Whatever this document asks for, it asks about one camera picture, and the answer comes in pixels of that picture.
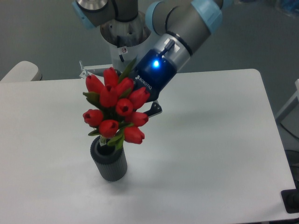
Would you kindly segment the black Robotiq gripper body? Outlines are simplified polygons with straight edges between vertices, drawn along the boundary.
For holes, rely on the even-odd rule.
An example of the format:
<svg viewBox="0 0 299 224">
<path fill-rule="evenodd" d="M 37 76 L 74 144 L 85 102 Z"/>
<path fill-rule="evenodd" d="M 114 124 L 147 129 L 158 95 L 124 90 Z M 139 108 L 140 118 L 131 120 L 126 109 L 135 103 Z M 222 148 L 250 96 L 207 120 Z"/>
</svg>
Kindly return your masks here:
<svg viewBox="0 0 299 224">
<path fill-rule="evenodd" d="M 167 50 L 157 52 L 151 49 L 135 66 L 129 77 L 134 81 L 134 90 L 142 87 L 150 93 L 147 102 L 158 99 L 159 93 L 176 75 L 177 68 L 164 55 Z"/>
</svg>

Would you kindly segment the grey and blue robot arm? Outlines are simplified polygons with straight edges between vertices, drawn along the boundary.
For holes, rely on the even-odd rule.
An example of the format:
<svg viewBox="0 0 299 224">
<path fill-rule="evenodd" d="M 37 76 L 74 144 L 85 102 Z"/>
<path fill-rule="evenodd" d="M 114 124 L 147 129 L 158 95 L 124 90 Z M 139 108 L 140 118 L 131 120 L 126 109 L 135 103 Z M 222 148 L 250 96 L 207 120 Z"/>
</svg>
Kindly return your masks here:
<svg viewBox="0 0 299 224">
<path fill-rule="evenodd" d="M 113 67 L 124 71 L 135 88 L 150 92 L 149 117 L 162 112 L 157 99 L 198 48 L 222 23 L 229 0 L 153 2 L 145 13 L 136 0 L 75 0 L 72 7 L 87 29 L 99 28 Z"/>
</svg>

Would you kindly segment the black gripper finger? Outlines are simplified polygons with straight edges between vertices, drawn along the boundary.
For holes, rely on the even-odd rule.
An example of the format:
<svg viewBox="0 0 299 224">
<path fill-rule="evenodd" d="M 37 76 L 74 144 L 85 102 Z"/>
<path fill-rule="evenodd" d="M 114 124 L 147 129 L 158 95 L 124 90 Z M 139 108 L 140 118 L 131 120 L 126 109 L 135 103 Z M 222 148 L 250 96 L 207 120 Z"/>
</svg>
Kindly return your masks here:
<svg viewBox="0 0 299 224">
<path fill-rule="evenodd" d="M 161 114 L 162 111 L 161 105 L 157 101 L 154 101 L 152 102 L 151 108 L 144 113 L 147 114 L 148 117 L 154 117 L 158 114 Z"/>
</svg>

